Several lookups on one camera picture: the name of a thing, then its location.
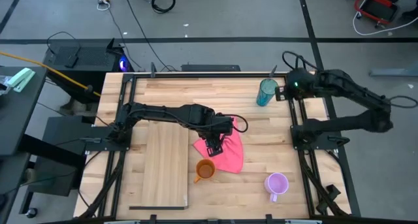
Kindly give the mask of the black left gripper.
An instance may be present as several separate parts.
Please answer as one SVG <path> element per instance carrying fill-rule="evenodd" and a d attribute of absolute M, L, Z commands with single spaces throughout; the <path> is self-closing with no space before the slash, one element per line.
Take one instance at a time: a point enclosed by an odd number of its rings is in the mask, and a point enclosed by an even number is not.
<path fill-rule="evenodd" d="M 233 118 L 229 116 L 213 116 L 208 121 L 208 127 L 204 130 L 204 138 L 206 140 L 206 151 L 208 152 L 209 157 L 213 157 L 217 154 L 223 152 L 223 141 L 225 135 L 229 136 L 233 133 Z M 216 140 L 219 138 L 216 151 Z"/>

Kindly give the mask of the teal translucent tumbler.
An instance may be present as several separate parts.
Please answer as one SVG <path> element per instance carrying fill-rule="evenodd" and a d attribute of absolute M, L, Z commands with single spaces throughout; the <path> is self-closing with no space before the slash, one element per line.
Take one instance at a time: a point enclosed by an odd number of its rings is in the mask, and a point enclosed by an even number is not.
<path fill-rule="evenodd" d="M 256 97 L 256 103 L 259 106 L 266 106 L 275 96 L 275 89 L 278 87 L 277 81 L 266 78 L 259 84 L 259 91 Z"/>

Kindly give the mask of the pink cloth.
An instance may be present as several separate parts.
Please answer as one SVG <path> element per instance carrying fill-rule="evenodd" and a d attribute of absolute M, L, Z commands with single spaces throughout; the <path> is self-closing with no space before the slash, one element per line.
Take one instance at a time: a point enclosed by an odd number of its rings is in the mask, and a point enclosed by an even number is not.
<path fill-rule="evenodd" d="M 223 140 L 223 152 L 214 157 L 209 157 L 206 150 L 206 141 L 198 139 L 193 147 L 205 158 L 210 159 L 218 170 L 234 174 L 241 173 L 244 166 L 244 149 L 240 133 L 233 129 L 232 134 Z"/>

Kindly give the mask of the orange plastic mug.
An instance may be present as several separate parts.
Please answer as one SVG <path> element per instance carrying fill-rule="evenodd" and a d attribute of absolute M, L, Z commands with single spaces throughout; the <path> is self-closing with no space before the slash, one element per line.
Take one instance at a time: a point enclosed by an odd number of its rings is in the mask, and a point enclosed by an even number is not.
<path fill-rule="evenodd" d="M 212 160 L 202 159 L 197 163 L 195 172 L 196 176 L 193 182 L 197 183 L 200 180 L 210 179 L 215 174 L 216 167 Z"/>

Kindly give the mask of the purple plastic mug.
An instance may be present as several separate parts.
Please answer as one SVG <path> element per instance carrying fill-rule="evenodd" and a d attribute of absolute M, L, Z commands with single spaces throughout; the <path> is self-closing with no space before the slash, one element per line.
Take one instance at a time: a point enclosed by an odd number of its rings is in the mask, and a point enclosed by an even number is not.
<path fill-rule="evenodd" d="M 289 189 L 289 181 L 282 173 L 272 173 L 266 177 L 265 189 L 270 194 L 270 202 L 276 202 L 279 195 L 287 192 Z"/>

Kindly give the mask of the black power strip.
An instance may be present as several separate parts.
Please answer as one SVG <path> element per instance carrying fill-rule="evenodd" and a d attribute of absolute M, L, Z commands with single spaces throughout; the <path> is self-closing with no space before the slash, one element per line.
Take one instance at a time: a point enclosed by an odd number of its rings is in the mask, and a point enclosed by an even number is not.
<path fill-rule="evenodd" d="M 182 65 L 182 72 L 240 72 L 239 65 Z"/>

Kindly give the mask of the grey metal table foot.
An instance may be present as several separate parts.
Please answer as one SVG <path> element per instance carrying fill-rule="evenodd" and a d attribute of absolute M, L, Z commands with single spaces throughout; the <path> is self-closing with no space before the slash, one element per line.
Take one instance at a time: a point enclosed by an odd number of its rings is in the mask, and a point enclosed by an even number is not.
<path fill-rule="evenodd" d="M 369 72 L 371 77 L 414 77 L 418 78 L 418 63 L 406 68 L 372 69 Z"/>

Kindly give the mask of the red and black cart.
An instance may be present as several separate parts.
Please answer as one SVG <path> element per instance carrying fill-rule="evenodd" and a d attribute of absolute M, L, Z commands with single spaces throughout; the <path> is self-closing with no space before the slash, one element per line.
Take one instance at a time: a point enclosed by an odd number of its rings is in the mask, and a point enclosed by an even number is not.
<path fill-rule="evenodd" d="M 359 13 L 357 18 L 365 16 L 378 24 L 391 23 L 398 13 L 398 0 L 356 0 L 355 10 Z"/>

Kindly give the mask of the black equipment box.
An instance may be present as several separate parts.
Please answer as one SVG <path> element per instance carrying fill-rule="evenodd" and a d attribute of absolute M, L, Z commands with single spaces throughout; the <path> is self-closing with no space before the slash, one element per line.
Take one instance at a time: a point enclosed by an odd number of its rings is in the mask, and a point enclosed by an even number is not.
<path fill-rule="evenodd" d="M 48 119 L 38 151 L 48 157 L 84 155 L 86 152 L 109 151 L 114 148 L 110 139 L 112 129 L 98 125 L 89 116 L 62 116 Z"/>
<path fill-rule="evenodd" d="M 38 157 L 35 163 L 35 182 L 28 189 L 34 193 L 67 197 L 73 189 L 76 169 L 53 160 Z"/>

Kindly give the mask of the black computer tower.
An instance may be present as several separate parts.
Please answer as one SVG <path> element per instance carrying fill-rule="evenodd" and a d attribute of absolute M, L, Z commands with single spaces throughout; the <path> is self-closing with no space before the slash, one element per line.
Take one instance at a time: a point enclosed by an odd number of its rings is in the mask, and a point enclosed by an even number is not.
<path fill-rule="evenodd" d="M 67 58 L 77 48 L 78 61 L 66 68 Z M 108 72 L 133 72 L 123 46 L 111 39 L 109 42 L 53 42 L 47 49 L 43 64 L 63 73 L 77 82 L 101 93 Z"/>

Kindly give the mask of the small black adapter box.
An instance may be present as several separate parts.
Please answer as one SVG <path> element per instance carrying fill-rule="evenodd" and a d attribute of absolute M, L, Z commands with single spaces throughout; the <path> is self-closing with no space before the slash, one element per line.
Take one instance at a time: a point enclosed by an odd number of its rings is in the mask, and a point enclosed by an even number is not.
<path fill-rule="evenodd" d="M 76 51 L 67 58 L 66 63 L 64 64 L 66 68 L 73 68 L 76 65 L 79 51 L 80 48 L 77 48 Z"/>

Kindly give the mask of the black side desk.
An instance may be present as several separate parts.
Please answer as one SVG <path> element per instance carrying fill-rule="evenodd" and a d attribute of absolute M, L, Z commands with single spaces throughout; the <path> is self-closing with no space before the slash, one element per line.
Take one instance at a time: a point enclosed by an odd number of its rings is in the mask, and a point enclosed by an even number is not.
<path fill-rule="evenodd" d="M 20 186 L 29 154 L 18 150 L 46 77 L 46 69 L 35 72 L 20 92 L 11 89 L 0 96 L 0 195 L 11 198 Z"/>

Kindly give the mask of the mint green stapler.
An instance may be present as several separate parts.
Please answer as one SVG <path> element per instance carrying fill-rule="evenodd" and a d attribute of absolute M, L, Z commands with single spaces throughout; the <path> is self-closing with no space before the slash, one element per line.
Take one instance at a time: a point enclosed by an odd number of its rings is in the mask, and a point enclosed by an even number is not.
<path fill-rule="evenodd" d="M 24 68 L 6 82 L 8 87 L 13 88 L 15 92 L 21 92 L 29 81 L 34 77 L 35 71 L 29 68 Z"/>

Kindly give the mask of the clear plastic packet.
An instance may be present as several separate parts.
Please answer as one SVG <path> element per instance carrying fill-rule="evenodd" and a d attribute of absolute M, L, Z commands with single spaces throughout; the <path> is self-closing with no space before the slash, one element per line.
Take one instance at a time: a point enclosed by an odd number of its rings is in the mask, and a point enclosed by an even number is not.
<path fill-rule="evenodd" d="M 6 95 L 11 87 L 8 85 L 8 81 L 11 79 L 11 76 L 0 75 L 0 96 Z"/>

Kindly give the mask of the black metal table frame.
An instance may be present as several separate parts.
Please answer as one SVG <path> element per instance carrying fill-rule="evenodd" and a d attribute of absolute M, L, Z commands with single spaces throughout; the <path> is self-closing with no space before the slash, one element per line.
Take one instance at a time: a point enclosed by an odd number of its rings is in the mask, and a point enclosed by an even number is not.
<path fill-rule="evenodd" d="M 141 206 L 148 122 L 140 121 L 134 128 L 131 149 L 125 157 L 117 219 L 149 219 L 156 215 L 162 219 L 226 219 L 237 223 L 239 219 L 265 219 L 272 214 L 274 219 L 309 218 L 308 204 L 302 181 L 298 153 L 291 145 L 291 111 L 287 102 L 270 101 L 259 107 L 255 98 L 259 83 L 268 76 L 263 72 L 230 73 L 167 73 L 156 78 L 139 78 L 134 101 L 148 105 L 181 106 L 202 104 L 224 114 L 245 117 L 249 129 L 242 134 L 244 144 L 244 167 L 240 174 L 216 171 L 211 180 L 194 184 L 195 166 L 202 156 L 193 148 L 198 139 L 195 132 L 189 133 L 188 153 L 188 207 L 185 210 L 134 210 Z M 98 116 L 110 123 L 116 116 L 123 74 L 107 74 L 97 110 Z M 339 207 L 351 213 L 345 192 L 342 173 L 338 163 L 326 152 L 315 153 L 321 183 L 334 184 L 342 194 L 336 198 Z M 81 193 L 88 203 L 97 196 L 103 184 L 108 161 L 108 152 L 94 158 L 87 169 L 81 185 Z M 265 178 L 275 172 L 285 174 L 289 189 L 270 202 L 264 187 Z"/>

